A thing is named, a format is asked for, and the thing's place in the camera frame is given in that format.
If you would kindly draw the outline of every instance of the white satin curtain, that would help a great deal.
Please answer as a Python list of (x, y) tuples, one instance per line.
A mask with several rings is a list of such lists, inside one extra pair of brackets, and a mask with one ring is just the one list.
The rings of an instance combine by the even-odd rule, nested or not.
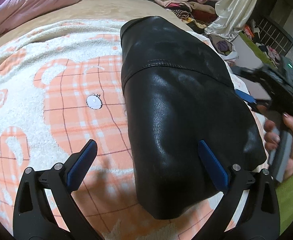
[(221, 0), (215, 10), (219, 17), (206, 29), (206, 34), (214, 34), (233, 41), (244, 28), (257, 0)]

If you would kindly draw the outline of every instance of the green towel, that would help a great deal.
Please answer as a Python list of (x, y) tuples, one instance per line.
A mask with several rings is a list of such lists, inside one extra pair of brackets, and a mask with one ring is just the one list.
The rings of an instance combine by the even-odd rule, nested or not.
[(245, 34), (239, 33), (242, 40), (249, 46), (249, 48), (254, 52), (263, 63), (266, 63), (275, 68), (273, 62), (259, 49), (259, 47), (253, 43)]
[(280, 233), (293, 221), (293, 175), (276, 188), (280, 208)]

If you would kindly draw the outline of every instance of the controller handle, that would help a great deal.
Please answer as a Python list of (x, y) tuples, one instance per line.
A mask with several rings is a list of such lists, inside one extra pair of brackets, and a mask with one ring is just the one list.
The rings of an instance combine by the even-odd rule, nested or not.
[(293, 142), (292, 131), (286, 127), (282, 115), (279, 112), (268, 111), (264, 116), (275, 123), (272, 132), (280, 136), (280, 142), (277, 149), (272, 150), (269, 153), (268, 164), (270, 165), (269, 172), (273, 177), (273, 181), (275, 183), (281, 183), (291, 154), (291, 146)]

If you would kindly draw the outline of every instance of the orange plaid blanket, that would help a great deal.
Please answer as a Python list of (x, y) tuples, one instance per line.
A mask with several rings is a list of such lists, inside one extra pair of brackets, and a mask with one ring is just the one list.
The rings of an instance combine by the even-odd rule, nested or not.
[[(155, 220), (138, 204), (121, 90), (124, 23), (63, 21), (0, 47), (0, 221), (9, 232), (25, 168), (49, 169), (90, 138), (98, 144), (98, 155), (72, 196), (105, 239), (190, 240), (221, 199), (217, 194), (172, 220)], [(247, 92), (240, 79), (231, 78)], [(47, 196), (59, 226), (67, 229), (52, 194)], [(228, 229), (239, 219), (246, 196)]]

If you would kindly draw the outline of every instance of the human hand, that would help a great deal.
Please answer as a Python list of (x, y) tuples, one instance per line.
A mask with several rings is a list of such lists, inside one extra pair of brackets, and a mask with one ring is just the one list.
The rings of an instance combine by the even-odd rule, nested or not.
[[(293, 133), (293, 117), (288, 114), (283, 114), (282, 116), (284, 124), (292, 131)], [(264, 130), (266, 134), (264, 135), (265, 149), (270, 152), (275, 150), (278, 147), (278, 143), (280, 142), (280, 137), (273, 133), (272, 130), (275, 127), (275, 123), (271, 120), (267, 120), (264, 124)], [(288, 160), (288, 165), (285, 169), (283, 180), (288, 179), (293, 174), (293, 142), (291, 146), (290, 158)]]

